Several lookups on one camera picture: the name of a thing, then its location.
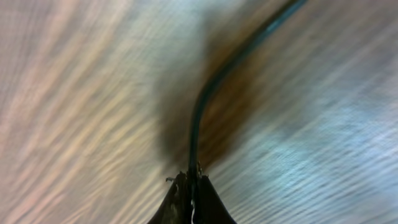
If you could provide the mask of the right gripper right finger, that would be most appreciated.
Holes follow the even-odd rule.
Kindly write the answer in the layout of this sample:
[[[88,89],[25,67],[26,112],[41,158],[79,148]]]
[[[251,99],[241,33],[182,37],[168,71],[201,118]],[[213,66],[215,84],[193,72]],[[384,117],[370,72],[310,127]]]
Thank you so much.
[[[236,224],[217,194],[208,176],[198,179],[194,224]]]

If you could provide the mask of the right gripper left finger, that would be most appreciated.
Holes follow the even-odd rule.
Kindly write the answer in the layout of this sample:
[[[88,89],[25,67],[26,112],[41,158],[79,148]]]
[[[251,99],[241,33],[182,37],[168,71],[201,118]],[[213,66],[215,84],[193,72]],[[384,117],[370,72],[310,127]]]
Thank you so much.
[[[167,181],[171,181],[172,185],[148,224],[189,224],[190,196],[187,175],[179,172],[175,178],[168,177]]]

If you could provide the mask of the black cable staying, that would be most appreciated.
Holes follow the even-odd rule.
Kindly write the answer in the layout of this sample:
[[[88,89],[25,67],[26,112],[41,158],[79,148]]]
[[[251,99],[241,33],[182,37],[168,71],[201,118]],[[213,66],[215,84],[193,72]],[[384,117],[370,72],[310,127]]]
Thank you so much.
[[[192,114],[189,135],[189,158],[188,158],[188,201],[185,203],[188,210],[183,212],[183,223],[192,223],[193,217],[199,216],[198,195],[198,140],[200,134],[201,119],[205,113],[206,106],[211,97],[221,86],[226,77],[243,62],[256,47],[258,47],[266,38],[274,33],[290,16],[300,9],[306,0],[289,0],[273,15],[264,21],[245,41],[235,50],[226,62],[217,69],[215,74],[206,82],[198,95]]]

